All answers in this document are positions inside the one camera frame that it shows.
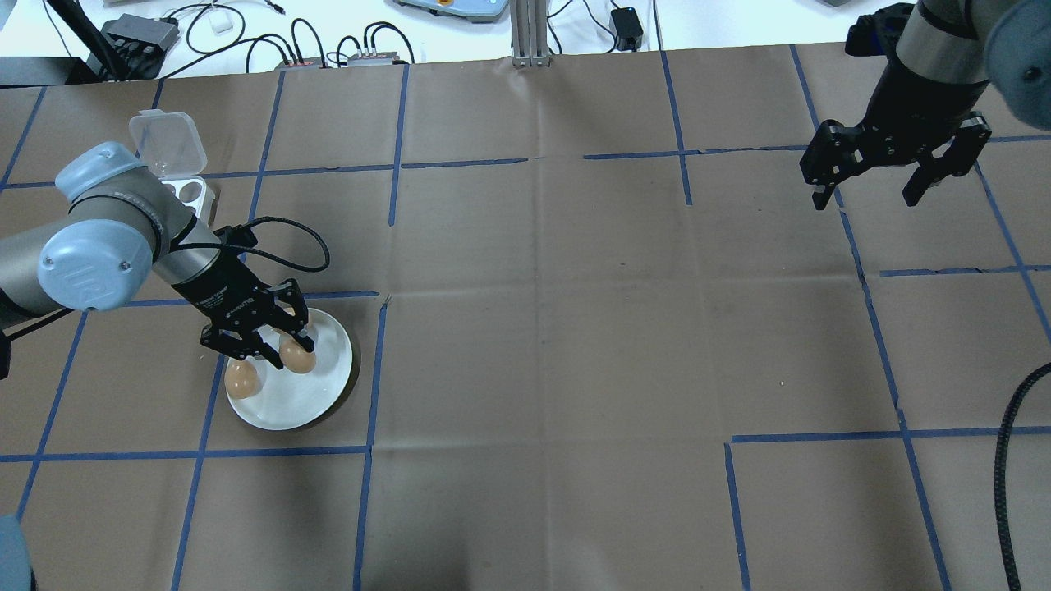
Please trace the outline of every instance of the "black power brick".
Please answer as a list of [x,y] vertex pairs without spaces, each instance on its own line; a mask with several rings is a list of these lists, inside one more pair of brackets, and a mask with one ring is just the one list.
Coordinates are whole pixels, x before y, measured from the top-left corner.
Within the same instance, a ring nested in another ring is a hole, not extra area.
[[635,8],[627,6],[610,12],[610,27],[617,35],[618,52],[637,52],[642,45],[642,23]]

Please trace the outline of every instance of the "egg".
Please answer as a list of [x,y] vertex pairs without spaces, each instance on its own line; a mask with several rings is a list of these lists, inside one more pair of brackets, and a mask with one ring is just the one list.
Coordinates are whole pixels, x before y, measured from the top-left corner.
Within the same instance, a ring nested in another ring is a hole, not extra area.
[[300,346],[291,337],[281,340],[281,362],[295,373],[307,373],[317,365],[317,354]]
[[247,361],[231,362],[226,368],[223,383],[230,398],[236,400],[254,396],[263,388],[263,381],[260,380],[255,366]]

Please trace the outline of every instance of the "grid of blue tape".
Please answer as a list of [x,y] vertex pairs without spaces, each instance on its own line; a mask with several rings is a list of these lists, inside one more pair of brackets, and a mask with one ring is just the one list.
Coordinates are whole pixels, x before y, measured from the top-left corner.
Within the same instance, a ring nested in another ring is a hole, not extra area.
[[[815,126],[817,126],[818,124],[817,111],[813,106],[812,98],[810,97],[809,86],[806,81],[806,76],[803,72],[803,66],[799,60],[799,55],[796,50],[795,45],[790,45],[789,50],[791,53],[796,69],[799,75],[800,84],[802,86],[802,90],[804,94],[804,98],[806,100],[811,121],[815,124]],[[802,151],[806,149],[805,145],[686,149],[683,140],[682,126],[679,119],[679,107],[675,95],[675,84],[672,78],[672,69],[667,61],[667,54],[665,52],[660,52],[659,55],[667,88],[668,103],[672,114],[672,124],[675,128],[676,144],[677,144],[676,149],[663,150],[663,151],[647,151],[647,152],[592,154],[592,155],[584,155],[583,156],[584,160],[678,158],[680,164],[680,174],[681,174],[682,189],[683,189],[685,205],[691,206],[693,205],[693,195],[689,183],[689,172],[686,166],[687,157],[703,157],[703,156],[738,152],[738,151]],[[270,120],[267,126],[266,140],[264,142],[263,154],[260,159],[259,168],[256,170],[251,170],[251,171],[203,174],[202,177],[207,179],[254,178],[255,184],[253,187],[252,201],[249,209],[249,218],[253,218],[259,203],[259,197],[262,189],[262,184],[266,177],[280,177],[289,175],[320,175],[329,172],[360,172],[360,171],[374,171],[374,170],[392,170],[393,175],[391,181],[390,212],[388,222],[389,225],[393,226],[396,222],[399,174],[400,170],[403,169],[469,167],[469,166],[502,166],[502,165],[519,164],[523,162],[529,162],[531,160],[530,158],[513,158],[513,159],[496,159],[496,160],[403,163],[401,143],[405,131],[406,100],[408,97],[409,78],[410,78],[409,67],[408,66],[403,66],[403,67],[404,70],[401,77],[400,96],[398,101],[395,150],[394,150],[394,159],[391,164],[339,166],[331,168],[290,168],[290,169],[276,169],[276,170],[267,169],[267,158],[269,155],[271,142],[273,140],[273,131],[275,127],[279,107],[281,104],[281,96],[285,81],[285,74],[281,73],[277,79],[276,91],[273,99],[273,106],[270,114]],[[161,94],[163,89],[164,89],[164,81],[160,81],[158,83],[151,108],[157,108],[158,104],[160,103]],[[51,182],[33,182],[33,183],[8,182],[11,179],[12,171],[18,160],[18,156],[24,146],[25,140],[28,137],[29,130],[40,109],[41,103],[44,100],[45,94],[46,94],[46,88],[45,87],[41,88],[37,97],[37,100],[33,106],[33,109],[29,114],[29,117],[26,121],[25,127],[22,130],[22,134],[16,145],[16,148],[12,155],[11,161],[6,169],[4,170],[3,177],[0,178],[0,192],[2,192],[6,188],[14,189],[14,188],[36,188],[36,187],[54,186],[54,183]],[[993,143],[1042,142],[1042,141],[1051,141],[1051,136],[1001,137],[1001,138],[993,138],[990,140],[990,142]],[[533,158],[533,160],[541,160],[541,159],[542,157]],[[977,267],[960,267],[960,268],[947,268],[947,269],[891,269],[891,270],[880,271],[880,276],[919,277],[919,276],[969,274],[969,273],[1003,273],[1003,272],[1019,273],[1026,283],[1027,290],[1030,294],[1030,298],[1033,301],[1035,310],[1037,312],[1037,317],[1042,322],[1042,325],[1048,335],[1049,341],[1051,341],[1051,326],[1049,326],[1048,324],[1048,319],[1044,312],[1043,305],[1039,301],[1038,295],[1036,294],[1035,289],[1033,288],[1032,281],[1029,279],[1030,272],[1042,272],[1051,270],[1051,265],[1027,265],[1023,261],[1022,256],[1018,252],[1013,239],[1011,238],[1007,224],[1000,212],[1000,208],[996,205],[996,201],[993,196],[992,189],[990,188],[988,182],[985,179],[984,174],[982,172],[981,166],[976,166],[975,169],[977,170],[977,174],[982,179],[982,183],[985,187],[986,196],[988,198],[990,207],[993,211],[993,215],[996,218],[1000,228],[1004,235],[1004,238],[1011,250],[1012,257],[1015,260],[1015,265],[1009,267],[994,268],[994,269],[983,269]],[[948,578],[948,573],[945,568],[945,562],[942,556],[942,551],[939,546],[937,534],[934,531],[933,522],[930,515],[930,509],[927,504],[926,494],[923,488],[923,480],[920,474],[920,469],[915,460],[914,451],[912,449],[911,441],[915,439],[926,439],[926,437],[990,436],[996,434],[996,428],[986,427],[986,428],[922,429],[922,430],[911,430],[908,428],[904,412],[900,408],[898,408],[898,388],[894,383],[893,371],[890,366],[890,361],[886,351],[886,345],[884,343],[882,331],[880,329],[879,317],[872,304],[871,292],[869,291],[868,283],[865,278],[865,270],[862,267],[861,257],[858,252],[858,246],[853,238],[853,232],[850,228],[849,218],[847,216],[847,212],[843,209],[844,207],[843,198],[838,189],[836,191],[836,202],[840,208],[840,216],[843,222],[844,232],[850,244],[851,253],[853,254],[854,265],[858,272],[858,279],[861,282],[863,291],[865,293],[866,306],[868,309],[869,320],[872,325],[873,337],[877,340],[877,345],[880,350],[880,356],[883,362],[884,371],[887,378],[887,384],[890,388],[891,402],[899,416],[900,429],[897,431],[741,434],[741,435],[734,435],[730,439],[730,442],[725,444],[727,487],[730,496],[730,508],[733,512],[734,529],[737,539],[742,588],[745,589],[746,591],[749,591],[751,589],[751,584],[748,574],[748,561],[747,561],[746,546],[744,539],[743,525],[741,521],[741,507],[737,489],[737,478],[734,470],[731,445],[790,443],[790,442],[871,441],[871,440],[900,439],[904,443],[904,447],[909,462],[909,467],[912,472],[913,484],[916,489],[918,500],[921,505],[921,510],[924,516],[925,526],[927,528],[928,536],[930,538],[931,551],[934,555],[942,586],[943,589],[949,590],[951,589],[951,585]],[[334,298],[372,298],[376,295],[378,295],[378,293],[375,291],[334,291],[334,292],[322,292],[322,293],[308,293],[306,294],[306,298],[310,300],[310,299],[334,299]],[[147,307],[147,306],[173,306],[173,305],[185,305],[185,304],[186,302],[184,300],[172,299],[172,300],[137,301],[130,303],[129,306]],[[183,562],[186,552],[186,543],[189,537],[189,531],[193,516],[193,508],[197,498],[197,490],[200,484],[201,470],[203,467],[204,460],[213,457],[266,457],[266,456],[281,456],[281,455],[362,454],[365,457],[365,467],[362,477],[362,493],[360,493],[360,504],[358,508],[358,522],[357,522],[358,524],[357,544],[355,547],[354,565],[352,573],[353,588],[355,590],[362,588],[362,568],[364,565],[365,539],[366,539],[365,534],[366,534],[366,524],[368,517],[369,492],[370,492],[371,473],[372,473],[372,447],[375,441],[376,414],[378,411],[378,404],[379,404],[380,367],[383,362],[384,334],[387,321],[386,302],[384,303],[384,305],[380,307],[379,310],[375,360],[373,368],[373,383],[371,391],[371,404],[369,411],[368,434],[367,434],[366,445],[364,446],[227,449],[227,450],[207,449],[208,434],[211,427],[212,413],[214,410],[215,401],[219,392],[219,385],[222,378],[222,369],[223,369],[222,358],[220,358],[215,365],[212,387],[208,398],[208,407],[205,413],[204,425],[202,426],[201,430],[201,440],[197,450],[101,452],[101,453],[45,453],[44,449],[47,444],[47,439],[50,433],[51,426],[54,425],[55,416],[58,412],[58,407],[62,399],[62,392],[65,388],[65,383],[66,380],[68,379],[69,369],[73,366],[74,358],[76,355],[77,348],[80,343],[80,338],[81,334],[83,333],[83,328],[87,320],[87,317],[88,313],[86,312],[81,314],[76,333],[69,346],[66,364],[65,367],[63,368],[62,376],[60,379],[59,386],[55,394],[55,400],[53,402],[50,412],[48,413],[47,422],[45,423],[43,433],[41,434],[37,452],[35,454],[8,454],[8,455],[0,454],[0,463],[32,463],[32,468],[26,481],[25,489],[23,491],[22,498],[19,503],[19,508],[18,508],[19,518],[21,518],[21,516],[25,511],[25,506],[28,502],[29,494],[33,489],[33,483],[36,478],[37,470],[39,469],[41,463],[122,461],[122,460],[173,460],[173,458],[194,460],[195,462],[194,462],[193,476],[190,486],[189,498],[187,501],[186,513],[183,519],[183,528],[180,536],[176,568],[174,572],[172,573],[171,590],[176,591],[179,589],[180,585]],[[1051,426],[1018,427],[1015,429],[1014,432],[1021,435],[1051,434]]]

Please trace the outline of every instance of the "white table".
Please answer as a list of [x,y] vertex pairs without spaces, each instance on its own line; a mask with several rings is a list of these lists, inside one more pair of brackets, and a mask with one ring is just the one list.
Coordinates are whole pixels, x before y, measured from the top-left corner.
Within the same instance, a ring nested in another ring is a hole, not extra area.
[[[552,0],[551,12],[564,0]],[[588,0],[595,16],[607,24],[609,0]],[[102,0],[82,0],[84,12],[96,26],[128,13],[159,17],[188,1],[143,0],[104,7]],[[262,0],[232,0],[229,3],[244,13],[246,36],[277,33],[291,40],[289,25],[293,18],[311,22],[322,37],[326,52],[333,50],[344,35],[360,38],[370,22],[386,20],[401,28],[412,41],[416,61],[448,62],[485,60],[510,56],[511,17],[504,11],[493,23],[472,23],[454,17],[435,17],[394,0],[279,0],[286,11],[281,16]],[[635,6],[646,30],[645,49],[657,48],[656,26],[651,0],[619,0],[621,6]],[[780,43],[842,41],[859,15],[870,14],[892,0],[852,0],[831,6],[824,0],[657,0],[665,49],[727,47]],[[229,43],[236,34],[239,20],[231,14],[234,28],[215,36],[206,18],[193,30],[193,42],[202,49]],[[57,17],[66,44],[75,56],[86,57],[87,49]],[[600,54],[611,46],[609,35],[589,18],[583,0],[574,0],[562,14],[551,20],[566,54]],[[182,26],[189,19],[181,21]],[[316,42],[305,26],[297,26],[304,55],[316,54]],[[397,50],[407,58],[401,41],[392,32],[377,37],[380,50]],[[247,44],[205,60],[181,76],[207,76],[244,72]],[[62,56],[59,37],[48,22],[43,0],[18,0],[3,29],[0,30],[0,56]],[[172,48],[162,75],[186,64],[198,56],[182,39]],[[276,52],[261,43],[252,56],[252,70],[271,69],[277,63]]]

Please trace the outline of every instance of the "electrical cable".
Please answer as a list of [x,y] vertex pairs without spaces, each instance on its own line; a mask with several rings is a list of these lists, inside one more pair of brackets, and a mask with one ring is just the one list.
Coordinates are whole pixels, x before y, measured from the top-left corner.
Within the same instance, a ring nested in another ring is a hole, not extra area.
[[[335,54],[336,54],[335,66],[336,67],[343,67],[339,64],[339,59],[338,58],[339,58],[339,55],[343,53],[343,44],[346,43],[348,40],[354,42],[354,46],[357,47],[357,55],[362,55],[362,44],[357,42],[357,38],[355,38],[353,35],[348,35],[348,36],[344,37],[343,39],[341,39],[339,43],[337,43],[336,46],[335,46]],[[347,63],[348,64],[350,63],[350,57],[349,56],[347,57]]]
[[314,231],[312,228],[310,228],[306,224],[302,224],[300,222],[296,222],[295,220],[289,220],[287,218],[277,218],[277,217],[274,217],[274,216],[264,216],[262,218],[256,218],[256,219],[252,220],[251,222],[248,222],[247,224],[239,226],[238,229],[247,230],[247,229],[253,228],[255,226],[259,226],[261,224],[266,224],[266,223],[269,223],[269,222],[275,222],[275,223],[280,223],[280,224],[286,224],[286,225],[289,225],[289,226],[293,226],[293,227],[300,228],[301,230],[309,233],[314,240],[317,241],[317,244],[322,247],[322,253],[325,256],[325,262],[322,263],[321,265],[309,267],[307,265],[301,265],[298,263],[293,263],[293,262],[288,261],[286,259],[282,259],[281,257],[279,257],[276,254],[267,252],[265,250],[260,250],[257,248],[252,248],[252,247],[249,247],[249,246],[241,246],[239,244],[210,244],[210,243],[207,243],[207,242],[190,242],[188,244],[180,244],[179,246],[173,247],[171,249],[171,252],[177,252],[179,250],[189,250],[191,248],[209,248],[209,249],[213,249],[213,250],[229,250],[229,251],[233,251],[233,252],[247,252],[249,254],[255,254],[257,257],[263,257],[264,259],[269,259],[269,260],[271,260],[271,261],[273,261],[273,262],[275,262],[275,263],[277,263],[280,265],[284,265],[284,266],[286,266],[286,267],[288,267],[290,269],[297,270],[297,271],[303,271],[303,272],[308,272],[308,273],[321,272],[321,271],[324,271],[325,269],[328,268],[329,263],[332,262],[332,257],[329,253],[328,245],[325,244],[325,240],[321,237],[320,233],[317,233],[316,231]]
[[325,54],[325,59],[335,64],[336,67],[343,67],[350,63],[350,56],[344,54],[343,52],[329,52]]
[[557,17],[558,15],[560,15],[562,13],[562,11],[564,11],[568,7],[570,7],[570,4],[572,4],[572,3],[573,3],[573,0],[569,0],[568,2],[565,2],[564,4],[562,4],[561,8],[559,8],[559,9],[555,11],[554,13],[548,15],[548,18],[550,19],[550,18]]
[[1000,535],[1000,553],[1004,561],[1004,574],[1007,576],[1007,587],[1010,591],[1022,591],[1022,583],[1018,580],[1018,567],[1014,562],[1014,548],[1011,546],[1011,528],[1007,519],[1007,446],[1011,442],[1014,417],[1018,414],[1022,401],[1048,373],[1051,373],[1051,363],[1037,368],[1018,385],[1018,389],[1014,391],[1011,402],[1007,405],[1004,421],[996,433],[996,460],[992,471],[993,507],[996,513],[996,533]]
[[186,72],[187,69],[195,66],[197,64],[205,61],[206,59],[208,59],[208,58],[210,58],[212,56],[218,56],[219,54],[222,54],[223,52],[226,52],[228,49],[232,49],[233,47],[236,47],[238,45],[244,45],[245,43],[251,43],[252,41],[255,41],[256,39],[262,39],[263,41],[266,41],[267,43],[272,44],[274,47],[277,47],[279,50],[281,49],[281,45],[274,43],[273,41],[270,41],[269,39],[261,38],[261,37],[250,37],[248,39],[242,39],[241,41],[238,41],[235,43],[231,43],[230,45],[227,45],[226,47],[223,47],[221,49],[215,49],[214,52],[210,52],[208,54],[205,54],[204,56],[201,56],[200,58],[191,61],[190,63],[188,63],[188,64],[186,64],[186,65],[184,65],[184,66],[182,66],[180,68],[173,69],[173,70],[169,72],[168,74],[165,74],[164,76],[158,78],[158,80],[167,80],[168,78],[171,78],[172,76],[176,76],[177,74],[182,74],[183,72]]
[[[193,8],[200,8],[200,11],[198,11],[198,13],[195,15],[193,15],[193,18],[190,20],[190,24],[186,27],[186,32],[183,33],[183,37],[186,39],[186,46],[189,47],[189,49],[191,52],[193,52],[194,54],[204,56],[204,55],[210,54],[212,52],[218,52],[219,49],[223,49],[225,47],[230,47],[233,44],[235,44],[236,42],[239,42],[242,39],[244,39],[244,37],[245,37],[245,30],[246,30],[247,25],[248,25],[247,21],[245,20],[244,13],[242,13],[241,11],[234,8],[233,6],[227,6],[226,4],[215,4],[213,2],[207,3],[207,4],[187,4],[185,6],[180,6],[180,7],[176,8],[176,9],[171,11],[170,13],[168,13],[167,18],[172,18],[176,15],[178,15],[179,13],[182,13],[182,12],[185,12],[185,11],[191,11]],[[238,32],[238,36],[233,39],[233,41],[227,43],[223,47],[218,47],[215,49],[210,49],[210,50],[207,50],[207,52],[202,50],[202,49],[198,49],[197,47],[193,46],[193,43],[190,41],[190,37],[191,37],[190,34],[193,32],[193,27],[197,26],[197,23],[201,20],[201,17],[205,16],[210,11],[215,9],[215,8],[223,9],[223,11],[230,11],[233,14],[238,15],[238,18],[241,19],[241,30]]]
[[14,341],[14,340],[19,339],[21,337],[25,337],[26,334],[28,334],[30,332],[40,330],[41,328],[43,328],[43,327],[47,326],[48,324],[51,324],[53,322],[55,322],[55,321],[57,321],[57,320],[65,317],[66,314],[68,314],[71,311],[73,310],[70,308],[62,308],[61,310],[58,310],[57,312],[54,312],[50,315],[45,317],[44,319],[39,320],[39,321],[30,324],[29,326],[26,326],[25,328],[23,328],[21,330],[17,330],[15,332],[12,332],[11,335],[7,337],[7,340],[8,341]]
[[317,35],[317,29],[314,28],[314,25],[307,22],[307,19],[300,19],[300,18],[292,19],[292,46],[295,47],[295,56],[300,59],[300,63],[305,63],[303,61],[303,52],[300,50],[300,43],[295,39],[295,25],[300,24],[301,22],[307,25],[307,28],[310,29],[310,33],[314,34],[314,40],[317,41],[317,58],[322,60],[322,67],[326,67],[325,46],[322,45],[322,38],[320,35]]
[[[276,37],[277,39],[281,39],[281,36],[273,33],[260,35],[259,37],[253,39],[252,44],[248,46],[248,55],[245,56],[245,74],[251,74],[252,72],[251,70],[252,49],[255,48],[255,44],[259,43],[260,41],[268,41],[268,39],[266,39],[267,37]],[[276,47],[277,52],[281,54],[281,63],[288,65],[288,56],[285,55],[285,52],[282,50],[280,45],[277,45]]]
[[55,19],[51,18],[51,12],[47,9],[47,0],[40,0],[40,3],[44,5],[44,14],[47,15],[47,20],[51,21],[51,26],[55,28],[55,33],[59,34],[59,41],[62,42],[62,48],[66,50],[66,55],[70,58],[73,54],[69,53],[69,46],[65,44],[65,37],[62,37],[62,32],[59,30],[59,25],[55,24]]
[[409,43],[409,38],[406,37],[404,33],[401,33],[400,28],[398,28],[398,27],[396,27],[396,26],[394,26],[393,24],[390,24],[390,23],[380,24],[379,26],[377,26],[377,27],[375,27],[375,28],[372,29],[372,37],[369,39],[369,41],[372,42],[372,49],[375,50],[375,48],[376,48],[376,34],[379,33],[380,30],[385,29],[385,28],[389,28],[389,29],[393,30],[394,33],[396,33],[398,35],[398,37],[401,38],[401,41],[405,41],[405,46],[409,49],[409,61],[411,63],[416,63],[416,55],[412,50],[412,43]]
[[558,45],[558,54],[561,55],[562,54],[562,42],[558,39],[558,34],[555,33],[555,27],[551,26],[551,21],[550,20],[548,21],[548,30],[551,32],[552,39],[554,39],[555,40],[555,44]]
[[657,26],[657,48],[664,50],[664,36],[660,33],[660,15],[657,14],[657,0],[653,0],[654,24]]

